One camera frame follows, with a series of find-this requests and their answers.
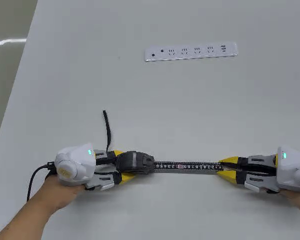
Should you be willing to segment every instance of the white table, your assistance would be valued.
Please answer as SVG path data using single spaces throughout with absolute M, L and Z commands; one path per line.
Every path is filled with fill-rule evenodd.
M 150 46 L 218 41 L 239 56 L 143 61 Z M 0 130 L 0 228 L 59 149 L 106 147 L 103 109 L 113 147 L 157 160 L 300 150 L 300 1 L 39 0 Z M 119 238 L 298 239 L 300 211 L 217 176 L 156 174 L 85 193 L 43 234 Z

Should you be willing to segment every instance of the tape measure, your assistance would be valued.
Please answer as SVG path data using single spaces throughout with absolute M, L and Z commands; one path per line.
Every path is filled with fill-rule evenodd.
M 155 173 L 175 174 L 216 174 L 222 171 L 223 166 L 219 162 L 177 162 L 177 161 L 155 161 Z

